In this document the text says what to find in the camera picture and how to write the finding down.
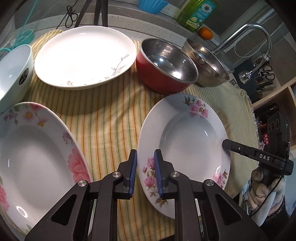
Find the right gloved hand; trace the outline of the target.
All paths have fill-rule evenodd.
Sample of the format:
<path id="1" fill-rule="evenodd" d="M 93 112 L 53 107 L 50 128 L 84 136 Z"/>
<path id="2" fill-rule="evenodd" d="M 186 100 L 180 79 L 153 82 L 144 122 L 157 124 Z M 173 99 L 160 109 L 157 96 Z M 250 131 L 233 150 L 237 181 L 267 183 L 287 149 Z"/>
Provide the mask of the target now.
<path id="1" fill-rule="evenodd" d="M 271 221 L 285 208 L 285 180 L 276 178 L 266 186 L 263 177 L 262 168 L 253 170 L 250 180 L 239 194 L 239 206 L 258 226 Z"/>

